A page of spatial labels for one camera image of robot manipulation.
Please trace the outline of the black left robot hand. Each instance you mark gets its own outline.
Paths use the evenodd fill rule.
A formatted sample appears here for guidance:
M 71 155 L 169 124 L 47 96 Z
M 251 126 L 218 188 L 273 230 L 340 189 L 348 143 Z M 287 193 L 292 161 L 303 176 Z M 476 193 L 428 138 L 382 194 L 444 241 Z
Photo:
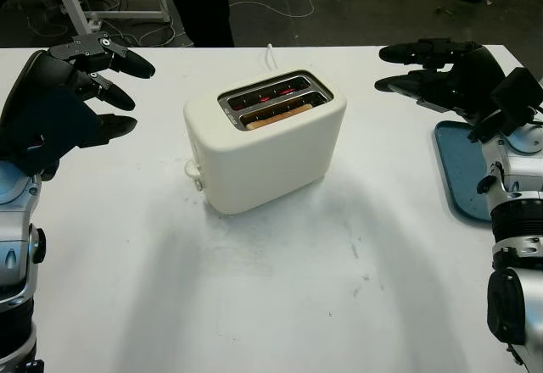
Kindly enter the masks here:
M 4 104 L 1 124 L 13 122 L 35 100 L 58 86 L 66 86 L 83 102 L 97 98 L 118 109 L 132 111 L 133 100 L 103 78 L 99 74 L 103 70 L 140 79 L 149 79 L 155 73 L 149 61 L 115 43 L 103 31 L 75 36 L 71 43 L 30 56 Z

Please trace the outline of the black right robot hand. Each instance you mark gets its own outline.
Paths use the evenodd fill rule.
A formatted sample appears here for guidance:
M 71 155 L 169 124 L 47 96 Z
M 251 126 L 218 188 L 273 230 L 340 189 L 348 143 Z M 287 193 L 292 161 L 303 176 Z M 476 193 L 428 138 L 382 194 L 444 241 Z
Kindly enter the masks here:
M 469 125 L 497 110 L 490 94 L 505 74 L 490 51 L 477 42 L 421 39 L 384 47 L 378 56 L 385 62 L 422 67 L 376 81 L 374 87 L 381 92 L 412 98 L 439 113 L 454 112 Z

